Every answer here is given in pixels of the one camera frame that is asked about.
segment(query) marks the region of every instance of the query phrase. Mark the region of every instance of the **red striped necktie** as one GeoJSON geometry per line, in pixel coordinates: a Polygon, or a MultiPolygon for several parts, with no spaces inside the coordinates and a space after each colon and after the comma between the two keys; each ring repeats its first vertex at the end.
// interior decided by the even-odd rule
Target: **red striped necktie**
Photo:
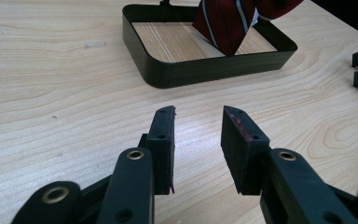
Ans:
{"type": "Polygon", "coordinates": [[[255,10],[264,21],[276,19],[303,0],[201,0],[193,27],[226,55],[245,38],[255,10]]]}

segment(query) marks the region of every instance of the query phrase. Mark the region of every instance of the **black tray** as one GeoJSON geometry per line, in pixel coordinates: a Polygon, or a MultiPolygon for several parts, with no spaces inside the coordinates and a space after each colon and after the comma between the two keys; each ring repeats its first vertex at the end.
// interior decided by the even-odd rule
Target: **black tray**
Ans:
{"type": "Polygon", "coordinates": [[[282,68],[297,50],[296,43],[272,23],[259,22],[254,28],[277,51],[166,63],[153,58],[147,52],[132,26],[133,22],[192,22],[197,9],[163,4],[123,7],[123,40],[142,77],[149,85],[167,89],[276,70],[282,68]]]}

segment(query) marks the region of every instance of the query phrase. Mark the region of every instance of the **table surface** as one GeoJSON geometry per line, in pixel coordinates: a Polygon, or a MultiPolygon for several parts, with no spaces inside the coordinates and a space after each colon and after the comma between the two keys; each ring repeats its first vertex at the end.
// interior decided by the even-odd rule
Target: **table surface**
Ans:
{"type": "Polygon", "coordinates": [[[298,45],[282,69],[159,90],[122,40],[127,4],[0,1],[0,223],[48,183],[85,188],[110,175],[166,105],[177,114],[176,193],[156,197],[156,223],[264,222],[259,197],[233,186],[220,148],[223,105],[246,111],[271,147],[300,153],[325,182],[357,193],[356,30],[306,0],[273,21],[298,45]]]}

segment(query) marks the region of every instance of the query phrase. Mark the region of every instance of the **necktie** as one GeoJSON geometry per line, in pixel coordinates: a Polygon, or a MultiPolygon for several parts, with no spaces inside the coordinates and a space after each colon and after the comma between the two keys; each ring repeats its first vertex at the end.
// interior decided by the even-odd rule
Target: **necktie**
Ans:
{"type": "Polygon", "coordinates": [[[270,21],[291,11],[303,0],[201,0],[193,27],[224,54],[234,55],[257,10],[270,21]]]}

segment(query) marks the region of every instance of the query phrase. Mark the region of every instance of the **wooden table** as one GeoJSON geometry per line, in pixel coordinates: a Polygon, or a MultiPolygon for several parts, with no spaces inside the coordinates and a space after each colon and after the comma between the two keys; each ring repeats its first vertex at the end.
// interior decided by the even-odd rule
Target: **wooden table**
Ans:
{"type": "Polygon", "coordinates": [[[156,197],[156,223],[264,222],[259,197],[233,186],[220,148],[223,105],[245,110],[272,147],[302,154],[325,182],[357,193],[356,30],[304,1],[273,22],[298,44],[282,69],[159,90],[122,40],[129,3],[0,1],[0,223],[47,183],[85,188],[110,175],[166,105],[177,114],[176,193],[156,197]]]}

